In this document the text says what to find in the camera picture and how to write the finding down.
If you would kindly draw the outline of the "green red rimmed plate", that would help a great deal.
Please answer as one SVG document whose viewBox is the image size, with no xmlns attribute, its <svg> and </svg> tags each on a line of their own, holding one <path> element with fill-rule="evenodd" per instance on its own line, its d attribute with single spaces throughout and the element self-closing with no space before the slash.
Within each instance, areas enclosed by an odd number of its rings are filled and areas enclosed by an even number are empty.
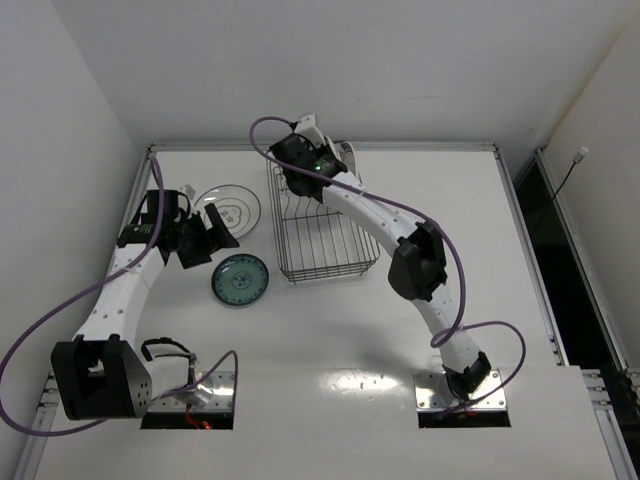
<svg viewBox="0 0 640 480">
<path fill-rule="evenodd" d="M 346 165 L 348 171 L 358 180 L 361 179 L 358 173 L 356 150 L 351 142 L 341 141 L 336 145 L 341 161 Z"/>
</svg>

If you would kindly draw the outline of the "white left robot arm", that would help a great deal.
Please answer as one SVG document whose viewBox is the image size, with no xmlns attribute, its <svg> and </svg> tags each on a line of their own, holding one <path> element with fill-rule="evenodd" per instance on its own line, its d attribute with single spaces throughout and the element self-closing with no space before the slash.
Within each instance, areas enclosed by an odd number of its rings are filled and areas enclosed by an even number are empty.
<svg viewBox="0 0 640 480">
<path fill-rule="evenodd" d="M 64 411 L 71 420 L 141 418 L 154 400 L 194 388 L 195 355 L 154 357 L 136 351 L 138 325 L 171 255 L 188 269 L 239 243 L 213 204 L 193 214 L 170 208 L 157 225 L 150 215 L 143 219 L 123 228 L 115 249 L 115 279 L 102 288 L 73 339 L 57 343 L 51 354 Z"/>
</svg>

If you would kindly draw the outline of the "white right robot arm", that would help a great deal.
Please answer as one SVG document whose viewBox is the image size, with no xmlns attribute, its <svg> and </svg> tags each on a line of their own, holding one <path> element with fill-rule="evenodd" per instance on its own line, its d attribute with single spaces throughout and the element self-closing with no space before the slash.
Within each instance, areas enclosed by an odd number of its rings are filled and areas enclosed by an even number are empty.
<svg viewBox="0 0 640 480">
<path fill-rule="evenodd" d="M 420 213 L 369 192 L 328 146 L 313 147 L 291 133 L 268 149 L 281 167 L 289 189 L 335 210 L 371 235 L 391 258 L 388 282 L 394 292 L 411 302 L 440 351 L 448 388 L 467 401 L 489 375 L 490 362 L 461 330 L 466 307 L 466 279 L 457 252 L 452 253 L 459 276 L 459 305 L 453 305 L 447 286 L 448 236 Z"/>
</svg>

